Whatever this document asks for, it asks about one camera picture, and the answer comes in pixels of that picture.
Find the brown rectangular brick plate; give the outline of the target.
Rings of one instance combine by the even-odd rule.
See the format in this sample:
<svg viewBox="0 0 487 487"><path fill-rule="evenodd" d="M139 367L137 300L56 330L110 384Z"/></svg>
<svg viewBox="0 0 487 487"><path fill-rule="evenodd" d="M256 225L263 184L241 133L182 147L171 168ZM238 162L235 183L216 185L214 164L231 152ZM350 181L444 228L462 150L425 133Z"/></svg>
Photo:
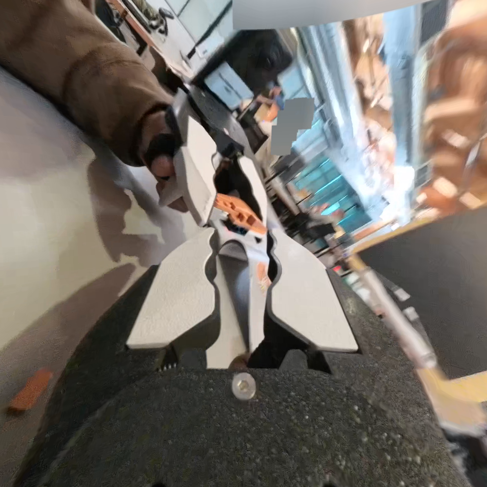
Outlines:
<svg viewBox="0 0 487 487"><path fill-rule="evenodd" d="M10 401L7 411L10 413L24 413L31 410L47 390L53 374L43 368L37 370L25 383L22 390Z"/></svg>

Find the brown toy brick assembly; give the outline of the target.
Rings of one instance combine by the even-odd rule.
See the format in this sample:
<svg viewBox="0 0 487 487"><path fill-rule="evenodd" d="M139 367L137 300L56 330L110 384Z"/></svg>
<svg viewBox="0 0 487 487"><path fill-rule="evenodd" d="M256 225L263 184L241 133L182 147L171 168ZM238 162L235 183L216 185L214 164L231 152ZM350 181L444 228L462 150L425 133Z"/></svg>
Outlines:
<svg viewBox="0 0 487 487"><path fill-rule="evenodd" d="M240 198L217 193L214 208L228 216L231 224L257 235L265 235L267 227L257 214Z"/></svg>

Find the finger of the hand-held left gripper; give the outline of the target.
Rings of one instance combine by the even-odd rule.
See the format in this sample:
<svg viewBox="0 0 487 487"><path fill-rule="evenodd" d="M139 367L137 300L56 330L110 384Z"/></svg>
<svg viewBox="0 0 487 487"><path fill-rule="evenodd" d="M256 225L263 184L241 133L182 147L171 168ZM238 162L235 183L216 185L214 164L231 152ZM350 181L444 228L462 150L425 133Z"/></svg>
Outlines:
<svg viewBox="0 0 487 487"><path fill-rule="evenodd" d="M181 196L196 224L205 226L216 199L212 158L217 146L204 127L189 116L186 140L173 158Z"/></svg>
<svg viewBox="0 0 487 487"><path fill-rule="evenodd" d="M238 177L237 183L240 198L259 217L264 226L267 226L268 198L254 162L246 156L240 156L237 166L242 174Z"/></svg>

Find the black panel with tan edge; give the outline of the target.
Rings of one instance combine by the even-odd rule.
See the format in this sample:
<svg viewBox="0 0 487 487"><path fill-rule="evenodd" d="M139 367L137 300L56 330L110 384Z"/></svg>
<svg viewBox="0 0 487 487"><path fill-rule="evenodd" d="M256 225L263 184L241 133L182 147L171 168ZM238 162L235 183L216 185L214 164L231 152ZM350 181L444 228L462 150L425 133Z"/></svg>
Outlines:
<svg viewBox="0 0 487 487"><path fill-rule="evenodd" d="M442 428L486 434L486 207L357 244L346 260L413 362Z"/></svg>

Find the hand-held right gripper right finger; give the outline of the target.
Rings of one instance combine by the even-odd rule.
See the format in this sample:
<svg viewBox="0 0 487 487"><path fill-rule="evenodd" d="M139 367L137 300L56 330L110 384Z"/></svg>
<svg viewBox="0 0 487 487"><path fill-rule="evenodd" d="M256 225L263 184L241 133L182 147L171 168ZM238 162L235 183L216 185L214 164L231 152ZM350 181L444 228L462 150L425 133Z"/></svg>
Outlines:
<svg viewBox="0 0 487 487"><path fill-rule="evenodd" d="M286 233L270 233L277 273L267 313L279 326L320 351L357 352L359 346L326 266Z"/></svg>

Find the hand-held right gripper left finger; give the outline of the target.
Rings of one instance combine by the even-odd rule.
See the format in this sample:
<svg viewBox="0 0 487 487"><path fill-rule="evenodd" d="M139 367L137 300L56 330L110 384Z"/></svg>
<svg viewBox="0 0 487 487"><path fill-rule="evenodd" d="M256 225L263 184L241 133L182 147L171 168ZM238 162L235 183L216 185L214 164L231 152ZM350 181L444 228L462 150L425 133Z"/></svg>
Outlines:
<svg viewBox="0 0 487 487"><path fill-rule="evenodd" d="M220 323L216 243L216 231L205 228L163 259L126 341L129 349L165 348L200 325Z"/></svg>

